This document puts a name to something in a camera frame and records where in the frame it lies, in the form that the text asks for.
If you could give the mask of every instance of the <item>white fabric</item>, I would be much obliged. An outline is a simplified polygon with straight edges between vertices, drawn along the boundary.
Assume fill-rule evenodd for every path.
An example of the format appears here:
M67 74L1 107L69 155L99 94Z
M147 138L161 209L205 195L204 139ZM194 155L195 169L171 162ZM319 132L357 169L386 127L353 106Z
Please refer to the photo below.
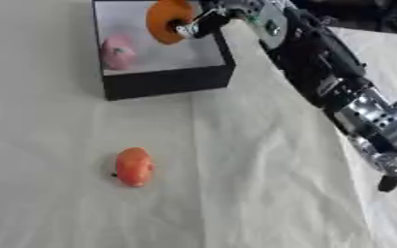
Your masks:
M1 248L397 247L397 192L245 25L225 29L228 89L109 103L92 24L84 0L0 1ZM397 92L397 37L348 32ZM140 189L108 175L129 146L157 167Z

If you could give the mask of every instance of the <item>pink object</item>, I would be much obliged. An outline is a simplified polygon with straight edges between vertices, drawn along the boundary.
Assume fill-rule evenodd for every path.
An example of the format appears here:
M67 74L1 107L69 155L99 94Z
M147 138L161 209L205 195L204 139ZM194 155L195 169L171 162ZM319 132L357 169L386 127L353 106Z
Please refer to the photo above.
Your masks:
M102 43L102 58L105 67L111 70L126 70L136 55L126 35L112 35Z

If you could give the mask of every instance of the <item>black box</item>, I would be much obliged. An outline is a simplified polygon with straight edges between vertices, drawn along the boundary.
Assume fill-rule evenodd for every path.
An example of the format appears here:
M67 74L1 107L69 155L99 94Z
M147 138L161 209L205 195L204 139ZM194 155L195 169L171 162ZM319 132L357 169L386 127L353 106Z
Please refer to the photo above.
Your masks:
M218 31L203 39L184 40L172 46L160 45L145 27L146 9L153 3L155 1L93 1L98 45L110 33L128 31L138 46L137 63L127 71L105 69L99 54L107 99L226 87L235 63L223 34ZM204 1L191 3L196 5L195 8L208 8Z

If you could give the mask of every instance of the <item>orange ball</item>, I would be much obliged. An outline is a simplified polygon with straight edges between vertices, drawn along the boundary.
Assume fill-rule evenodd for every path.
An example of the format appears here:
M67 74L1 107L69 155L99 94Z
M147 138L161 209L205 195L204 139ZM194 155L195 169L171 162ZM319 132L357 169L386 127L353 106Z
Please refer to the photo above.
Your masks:
M128 148L117 155L117 177L131 187L143 186L153 169L151 158L143 148Z
M169 24L172 21L191 23L193 13L193 7L186 0L159 0L147 11L147 29L153 38L162 44L178 43L183 37L171 30Z

